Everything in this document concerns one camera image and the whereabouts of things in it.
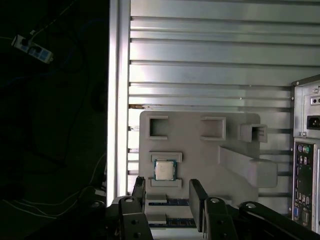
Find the gray plastic block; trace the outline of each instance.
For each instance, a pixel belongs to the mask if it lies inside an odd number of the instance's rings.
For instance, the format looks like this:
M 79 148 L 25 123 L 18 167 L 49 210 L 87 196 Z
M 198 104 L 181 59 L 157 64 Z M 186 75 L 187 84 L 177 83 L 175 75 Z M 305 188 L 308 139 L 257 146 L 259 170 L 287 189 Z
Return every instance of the gray plastic block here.
M 166 214 L 158 213 L 158 214 L 147 214 L 146 219 L 148 220 L 149 224 L 166 224 L 167 218 Z
M 226 140 L 226 118 L 221 116 L 203 116 L 202 124 L 206 126 L 206 133 L 200 136 L 203 141 Z
M 165 121 L 169 117 L 165 115 L 150 115 L 147 118 L 146 138 L 149 140 L 168 140 L 163 130 L 165 129 L 164 125 L 166 125 Z
M 268 141 L 267 125 L 265 124 L 240 124 L 238 127 L 238 140 L 251 143 Z
M 146 203 L 166 203 L 167 196 L 165 194 L 149 194 L 145 196 Z
M 149 178 L 147 184 L 147 187 L 174 187 L 180 189 L 182 187 L 182 180 L 176 179 L 174 181 L 156 181 L 153 178 Z
M 167 140 L 146 138 L 145 127 L 149 116 L 167 116 L 156 124 L 157 133 L 167 136 Z M 207 137 L 210 128 L 215 131 L 214 121 L 202 120 L 204 117 L 226 118 L 225 140 L 201 140 Z M 186 111 L 144 111 L 140 115 L 139 134 L 139 176 L 145 177 L 148 194 L 166 194 L 168 199 L 188 199 L 189 180 L 198 179 L 209 196 L 230 196 L 232 204 L 258 200 L 258 188 L 248 181 L 218 164 L 219 146 L 233 149 L 252 158 L 259 158 L 260 143 L 238 140 L 238 125 L 259 124 L 260 117 L 253 113 L 230 112 L 186 112 Z M 154 177 L 155 165 L 151 153 L 182 153 L 183 160 L 176 166 L 176 178 L 180 187 L 151 186 L 149 178 Z
M 182 162 L 182 152 L 151 151 L 149 155 L 151 162 L 159 159 L 175 160 L 177 163 Z
M 274 188 L 278 183 L 278 165 L 266 159 L 252 158 L 220 147 L 219 164 L 245 178 L 253 187 Z

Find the rust spot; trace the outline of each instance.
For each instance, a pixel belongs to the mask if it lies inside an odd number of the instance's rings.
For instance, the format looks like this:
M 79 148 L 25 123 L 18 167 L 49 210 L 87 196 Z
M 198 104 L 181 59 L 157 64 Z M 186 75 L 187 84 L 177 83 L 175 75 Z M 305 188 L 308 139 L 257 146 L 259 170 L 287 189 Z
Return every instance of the rust spot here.
M 145 109 L 142 105 L 129 104 L 130 109 Z

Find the corrugated metal panel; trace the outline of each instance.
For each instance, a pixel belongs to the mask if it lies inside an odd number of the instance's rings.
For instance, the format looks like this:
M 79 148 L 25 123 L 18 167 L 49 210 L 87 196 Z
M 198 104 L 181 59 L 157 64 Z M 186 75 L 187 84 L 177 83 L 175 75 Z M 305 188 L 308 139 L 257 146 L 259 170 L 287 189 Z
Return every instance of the corrugated metal panel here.
M 294 0 L 130 3 L 130 23 L 125 25 L 130 28 L 130 44 L 129 49 L 124 47 L 129 59 L 127 65 L 118 66 L 119 75 L 128 72 L 128 78 L 121 79 L 129 83 L 122 85 L 119 79 L 118 85 L 129 104 L 129 109 L 118 109 L 128 114 L 127 132 L 122 133 L 127 145 L 117 147 L 128 153 L 124 171 L 135 175 L 138 170 L 139 116 L 144 109 L 257 113 L 268 125 L 261 157 L 279 167 L 278 186 L 261 189 L 259 201 L 286 214 L 291 181 L 290 83 L 320 72 L 320 6 Z M 122 19 L 125 13 L 119 14 Z M 126 57 L 119 46 L 119 57 Z

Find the square slot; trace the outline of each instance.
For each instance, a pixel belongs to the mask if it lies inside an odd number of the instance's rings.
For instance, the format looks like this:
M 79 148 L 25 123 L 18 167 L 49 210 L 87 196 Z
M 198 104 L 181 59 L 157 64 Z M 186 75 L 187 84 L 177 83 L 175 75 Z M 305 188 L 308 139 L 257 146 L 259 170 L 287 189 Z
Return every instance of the square slot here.
M 168 116 L 148 116 L 147 138 L 150 140 L 168 140 Z
M 266 135 L 266 128 L 254 126 L 252 127 L 252 141 L 262 142 L 261 138 L 264 138 Z
M 226 118 L 205 116 L 199 127 L 200 139 L 204 141 L 226 140 Z
M 247 143 L 260 142 L 267 143 L 267 125 L 244 123 L 238 127 L 238 140 Z

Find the power strip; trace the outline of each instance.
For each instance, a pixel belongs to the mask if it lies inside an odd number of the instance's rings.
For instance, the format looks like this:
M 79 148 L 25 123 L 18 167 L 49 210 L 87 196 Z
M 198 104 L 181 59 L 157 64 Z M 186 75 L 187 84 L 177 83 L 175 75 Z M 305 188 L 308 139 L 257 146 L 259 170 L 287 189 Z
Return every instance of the power strip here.
M 54 54 L 51 51 L 49 51 L 48 49 L 45 49 L 44 47 L 42 47 L 36 43 L 32 43 L 32 45 L 29 45 L 29 46 L 22 45 L 23 39 L 25 39 L 23 36 L 17 35 L 13 39 L 11 45 L 13 47 L 25 52 L 26 54 L 28 53 L 30 56 L 40 60 L 43 63 L 49 64 L 53 60 Z M 33 47 L 39 47 L 41 50 L 36 51 Z

